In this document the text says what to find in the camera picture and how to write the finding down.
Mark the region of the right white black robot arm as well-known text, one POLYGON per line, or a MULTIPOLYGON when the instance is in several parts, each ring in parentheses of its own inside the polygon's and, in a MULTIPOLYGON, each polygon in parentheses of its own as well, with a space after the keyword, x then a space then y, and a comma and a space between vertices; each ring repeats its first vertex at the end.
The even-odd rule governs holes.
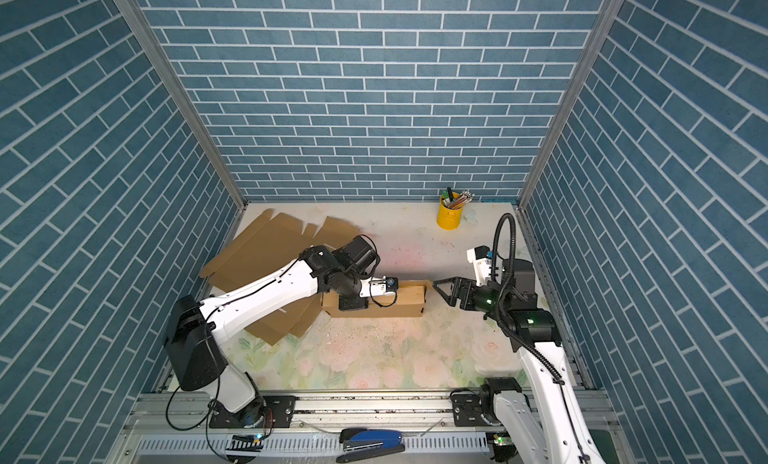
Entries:
POLYGON ((449 306, 480 312, 497 324, 520 358, 538 409, 533 417, 517 384, 486 383, 480 394, 484 414, 504 428, 524 463, 603 463, 568 375, 554 317, 534 294, 515 287, 512 263, 483 258, 473 268, 473 279, 436 280, 433 289, 449 306))

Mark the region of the cardboard box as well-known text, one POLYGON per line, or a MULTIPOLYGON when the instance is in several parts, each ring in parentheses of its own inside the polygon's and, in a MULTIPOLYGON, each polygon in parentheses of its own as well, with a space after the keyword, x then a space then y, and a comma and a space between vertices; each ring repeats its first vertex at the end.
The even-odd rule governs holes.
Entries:
POLYGON ((334 292, 325 294, 322 298, 322 310, 332 318, 418 318, 424 313, 428 289, 428 280, 401 281, 394 296, 376 297, 382 307, 369 302, 366 309, 341 310, 339 296, 334 292))

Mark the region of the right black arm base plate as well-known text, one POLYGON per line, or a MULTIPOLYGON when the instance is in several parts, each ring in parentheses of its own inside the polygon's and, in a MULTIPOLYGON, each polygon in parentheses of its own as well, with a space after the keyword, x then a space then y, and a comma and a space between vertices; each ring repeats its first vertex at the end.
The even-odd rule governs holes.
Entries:
POLYGON ((493 407, 494 396, 502 391, 522 392, 522 387, 515 378, 486 378, 478 389, 457 388, 448 397, 453 409, 456 427, 499 427, 493 407))

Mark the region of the cardboard sheet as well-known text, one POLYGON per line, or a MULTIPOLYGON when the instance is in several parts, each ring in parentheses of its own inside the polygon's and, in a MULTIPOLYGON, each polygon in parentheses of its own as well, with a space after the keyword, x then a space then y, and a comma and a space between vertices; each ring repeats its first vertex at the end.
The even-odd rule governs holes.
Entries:
MULTIPOLYGON (((334 217, 318 226, 268 209, 209 261, 200 277, 221 291, 233 291, 277 271, 308 247, 337 249, 359 234, 357 226, 334 217)), ((297 300, 245 330, 271 346, 288 335, 300 338, 321 313, 321 303, 319 294, 297 300)))

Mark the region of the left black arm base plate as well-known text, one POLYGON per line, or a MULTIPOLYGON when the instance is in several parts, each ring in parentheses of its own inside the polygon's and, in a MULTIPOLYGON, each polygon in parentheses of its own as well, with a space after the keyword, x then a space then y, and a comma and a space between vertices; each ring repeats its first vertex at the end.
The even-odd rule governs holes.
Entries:
POLYGON ((257 395, 256 399, 236 413, 215 401, 209 426, 214 429, 288 428, 296 404, 292 395, 257 395))

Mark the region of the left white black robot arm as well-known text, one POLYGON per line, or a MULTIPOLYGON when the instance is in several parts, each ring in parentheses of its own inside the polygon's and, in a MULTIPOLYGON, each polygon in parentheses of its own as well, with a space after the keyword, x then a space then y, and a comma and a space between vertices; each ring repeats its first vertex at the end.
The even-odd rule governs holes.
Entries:
POLYGON ((333 292, 345 309, 365 309, 371 300, 395 297, 399 281, 376 277, 381 262, 362 235, 330 250, 313 246, 277 271, 220 296, 190 296, 172 307, 164 348, 184 392, 204 392, 231 414, 261 409, 255 382, 225 356, 222 346, 247 326, 298 300, 333 292))

